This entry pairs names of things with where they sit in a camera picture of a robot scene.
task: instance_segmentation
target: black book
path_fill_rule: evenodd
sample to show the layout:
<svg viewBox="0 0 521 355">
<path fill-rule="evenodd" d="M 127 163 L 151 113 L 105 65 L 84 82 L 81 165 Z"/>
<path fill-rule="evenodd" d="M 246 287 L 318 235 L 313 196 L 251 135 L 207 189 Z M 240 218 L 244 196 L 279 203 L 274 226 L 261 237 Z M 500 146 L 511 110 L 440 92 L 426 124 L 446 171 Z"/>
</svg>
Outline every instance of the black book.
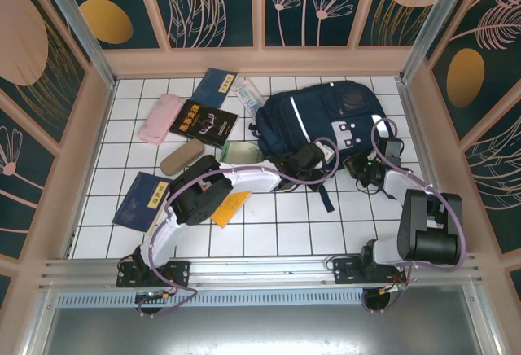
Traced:
<svg viewBox="0 0 521 355">
<path fill-rule="evenodd" d="M 222 147 L 234 128 L 237 115 L 186 100 L 170 127 L 170 132 Z"/>
</svg>

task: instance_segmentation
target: backpack strap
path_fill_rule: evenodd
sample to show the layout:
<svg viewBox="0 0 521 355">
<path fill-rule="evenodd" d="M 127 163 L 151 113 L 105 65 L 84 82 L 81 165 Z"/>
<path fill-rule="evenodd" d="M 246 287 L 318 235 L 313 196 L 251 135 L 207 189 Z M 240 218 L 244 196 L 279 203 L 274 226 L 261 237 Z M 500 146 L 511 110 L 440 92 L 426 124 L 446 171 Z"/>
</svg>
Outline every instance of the backpack strap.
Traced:
<svg viewBox="0 0 521 355">
<path fill-rule="evenodd" d="M 326 188 L 322 185 L 318 187 L 318 193 L 320 194 L 320 197 L 322 198 L 322 202 L 324 203 L 324 207 L 326 208 L 326 211 L 329 213 L 332 213 L 335 211 L 335 207 L 331 203 L 331 199 L 329 199 L 329 195 L 327 194 Z"/>
</svg>

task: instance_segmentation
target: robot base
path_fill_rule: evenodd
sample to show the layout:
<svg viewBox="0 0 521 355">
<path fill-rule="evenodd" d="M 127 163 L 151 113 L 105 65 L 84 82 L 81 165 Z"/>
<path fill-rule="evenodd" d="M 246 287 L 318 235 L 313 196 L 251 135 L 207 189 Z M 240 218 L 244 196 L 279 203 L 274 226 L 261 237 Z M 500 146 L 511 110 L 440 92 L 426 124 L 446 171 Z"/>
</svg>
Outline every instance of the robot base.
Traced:
<svg viewBox="0 0 521 355">
<path fill-rule="evenodd" d="M 391 283 L 394 275 L 405 282 L 405 272 L 392 265 L 374 263 L 373 243 L 374 240 L 369 241 L 359 255 L 338 257 L 332 261 L 336 284 Z"/>
</svg>

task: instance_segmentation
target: metal base plate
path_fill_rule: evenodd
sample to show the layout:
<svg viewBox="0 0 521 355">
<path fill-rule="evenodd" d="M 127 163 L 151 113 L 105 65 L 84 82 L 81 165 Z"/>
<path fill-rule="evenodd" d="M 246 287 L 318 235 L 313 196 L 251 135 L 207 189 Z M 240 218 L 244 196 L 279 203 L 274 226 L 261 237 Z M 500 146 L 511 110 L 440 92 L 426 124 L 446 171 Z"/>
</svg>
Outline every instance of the metal base plate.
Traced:
<svg viewBox="0 0 521 355">
<path fill-rule="evenodd" d="M 405 282 L 405 273 L 390 265 L 371 263 L 362 270 L 361 257 L 341 257 L 333 260 L 336 284 L 391 283 L 393 275 Z"/>
<path fill-rule="evenodd" d="M 172 278 L 176 284 L 186 287 L 188 286 L 188 279 L 190 278 L 190 262 L 169 261 L 159 268 L 159 272 L 166 278 Z M 139 278 L 136 266 L 132 261 L 120 264 L 116 286 L 123 288 L 167 287 L 151 270 L 147 272 L 144 278 Z"/>
</svg>

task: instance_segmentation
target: book cover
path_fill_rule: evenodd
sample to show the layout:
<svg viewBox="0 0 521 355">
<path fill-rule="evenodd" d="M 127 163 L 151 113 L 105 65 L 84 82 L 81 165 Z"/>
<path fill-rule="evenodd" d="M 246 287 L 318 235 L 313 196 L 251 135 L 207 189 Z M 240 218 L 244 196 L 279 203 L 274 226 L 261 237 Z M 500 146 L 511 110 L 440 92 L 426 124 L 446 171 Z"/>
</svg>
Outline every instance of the book cover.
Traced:
<svg viewBox="0 0 521 355">
<path fill-rule="evenodd" d="M 236 77 L 236 72 L 209 68 L 195 89 L 192 100 L 207 107 L 220 108 Z"/>
<path fill-rule="evenodd" d="M 171 181 L 166 177 L 139 172 L 112 223 L 146 233 L 164 207 Z"/>
<path fill-rule="evenodd" d="M 234 128 L 237 115 L 186 100 L 170 132 L 195 138 L 208 145 L 222 147 Z"/>
</svg>

